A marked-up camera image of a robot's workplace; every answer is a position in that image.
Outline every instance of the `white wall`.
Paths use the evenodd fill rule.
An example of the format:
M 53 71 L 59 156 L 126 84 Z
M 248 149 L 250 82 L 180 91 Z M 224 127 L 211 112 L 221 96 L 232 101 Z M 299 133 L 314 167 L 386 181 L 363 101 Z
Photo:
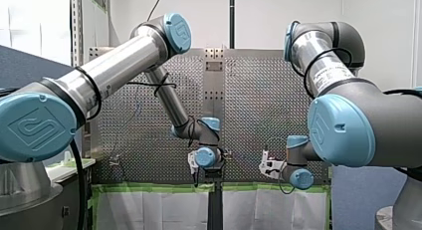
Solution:
M 110 43 L 118 45 L 145 22 L 156 0 L 110 0 Z M 221 47 L 228 44 L 228 0 L 161 0 L 152 18 L 169 12 L 188 21 L 193 47 Z
M 363 37 L 360 75 L 383 90 L 414 84 L 415 0 L 343 0 L 342 19 Z
M 359 75 L 382 90 L 412 88 L 416 83 L 418 2 L 342 0 L 341 21 L 355 27 L 365 44 L 366 61 Z M 376 211 L 394 203 L 404 180 L 392 168 L 335 167 L 333 229 L 374 229 Z
M 110 43 L 128 39 L 144 22 L 156 0 L 110 0 Z M 282 49 L 287 26 L 332 21 L 340 17 L 340 0 L 235 0 L 236 48 Z M 192 29 L 192 47 L 229 46 L 229 0 L 161 0 L 153 17 L 178 12 Z
M 236 0 L 235 6 L 240 49 L 284 49 L 292 21 L 335 21 L 341 15 L 341 0 Z

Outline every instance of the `wire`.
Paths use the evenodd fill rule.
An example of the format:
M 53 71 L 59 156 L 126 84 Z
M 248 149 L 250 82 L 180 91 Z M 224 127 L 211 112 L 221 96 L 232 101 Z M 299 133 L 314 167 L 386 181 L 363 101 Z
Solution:
M 165 83 L 165 81 L 167 81 L 167 78 L 168 78 L 169 75 L 170 75 L 169 73 L 166 73 L 164 75 L 164 77 L 162 78 L 162 80 L 159 82 L 159 84 L 149 84 L 149 83 L 141 83 L 141 82 L 128 82 L 127 84 L 128 85 L 141 85 L 141 86 L 148 86 L 148 87 L 157 87 L 154 91 L 154 96 L 157 97 L 157 93 L 158 93 L 158 91 L 161 87 L 171 86 L 174 89 L 177 88 L 176 84 L 173 84 L 173 83 L 166 84 Z
M 187 144 L 188 147 L 192 146 L 194 139 L 194 134 L 195 134 L 195 117 L 190 115 L 189 118 L 191 119 L 191 122 L 189 124 L 189 127 L 187 128 L 187 136 L 189 138 L 189 142 Z
M 296 68 L 295 64 L 292 62 L 293 31 L 294 31 L 294 28 L 295 28 L 295 24 L 301 24 L 301 22 L 299 22 L 299 21 L 293 21 L 292 22 L 291 28 L 290 28 L 290 31 L 289 31 L 290 48 L 288 50 L 285 50 L 285 52 L 289 51 L 288 56 L 289 56 L 289 60 L 291 61 L 293 71 L 295 71 L 295 73 L 298 74 L 300 77 L 304 77 L 305 75 L 302 74 L 301 72 L 299 72 L 299 70 Z
M 18 90 L 19 90 L 18 88 L 0 89 L 0 98 L 6 97 Z
M 334 52 L 334 51 L 342 51 L 345 52 L 348 55 L 348 63 L 347 63 L 347 67 L 350 67 L 351 63 L 353 62 L 353 56 L 350 53 L 350 51 L 344 49 L 344 48 L 331 48 L 328 50 L 325 50 L 321 53 L 319 53 L 318 55 L 316 55 L 308 64 L 305 72 L 304 72 L 304 88 L 305 91 L 307 92 L 308 96 L 311 99 L 315 99 L 314 94 L 311 92 L 310 88 L 308 87 L 308 75 L 310 73 L 311 67 L 319 60 L 320 57 L 322 57 L 323 55 L 330 53 L 330 52 Z
M 286 165 L 287 165 L 287 159 L 285 159 L 285 161 L 283 161 L 282 166 L 280 166 L 279 187 L 280 187 L 280 191 L 282 191 L 286 195 L 289 195 L 289 194 L 293 193 L 296 188 L 291 185 L 292 186 L 292 190 L 289 191 L 289 192 L 286 192 L 285 189 L 283 189 L 283 187 L 282 187 L 282 181 L 281 181 L 282 180 L 282 172 L 283 172 L 284 167 L 286 167 Z
M 87 195 L 85 187 L 85 175 L 84 168 L 82 166 L 82 159 L 74 139 L 71 141 L 71 150 L 75 158 L 75 164 L 77 165 L 78 183 L 79 183 L 79 195 L 80 195 L 80 208 L 78 216 L 78 230 L 84 229 L 85 215 L 87 212 Z
M 157 1 L 155 2 L 155 5 L 154 5 L 154 7 L 152 8 L 151 12 L 149 13 L 149 16 L 148 16 L 148 19 L 146 19 L 146 22 L 148 22 L 148 21 L 149 21 L 149 19 L 151 18 L 152 13 L 154 12 L 155 8 L 157 7 L 157 5 L 158 5 L 159 1 L 160 1 L 160 0 L 157 0 Z

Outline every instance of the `metal pegboard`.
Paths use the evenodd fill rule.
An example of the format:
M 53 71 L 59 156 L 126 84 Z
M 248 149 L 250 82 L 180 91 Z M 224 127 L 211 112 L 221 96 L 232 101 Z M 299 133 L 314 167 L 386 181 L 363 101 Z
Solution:
M 288 135 L 308 134 L 310 99 L 282 56 L 281 51 L 225 51 L 223 145 L 233 153 L 226 181 L 269 181 L 258 168 L 264 145 L 270 155 L 285 159 Z M 325 164 L 311 163 L 309 169 L 316 184 L 328 183 Z
M 91 54 L 99 56 L 103 50 L 93 49 Z M 204 51 L 191 50 L 164 67 L 188 113 L 201 117 Z M 147 83 L 144 75 L 134 80 Z M 94 130 L 92 135 L 93 145 L 102 146 L 95 182 L 192 182 L 187 153 L 197 145 L 188 147 L 188 140 L 170 134 L 171 122 L 153 91 L 151 87 L 125 86 L 105 100 L 98 124 L 101 139 L 94 139 Z
M 108 50 L 92 49 L 90 54 L 94 58 Z M 218 58 L 216 49 L 174 57 L 165 64 L 170 81 L 177 84 L 176 92 L 190 115 L 222 119 L 221 145 L 234 157 L 227 164 L 225 180 L 271 182 L 258 168 L 265 143 L 271 155 L 285 158 L 287 136 L 308 133 L 310 100 L 302 79 L 282 60 L 281 51 L 218 51 Z M 146 82 L 143 75 L 136 80 Z M 196 146 L 188 148 L 187 140 L 170 135 L 170 120 L 152 88 L 123 87 L 105 101 L 98 121 L 92 126 L 92 147 L 100 153 L 96 183 L 192 182 L 187 153 Z M 310 169 L 316 184 L 328 183 L 326 166 L 312 163 Z

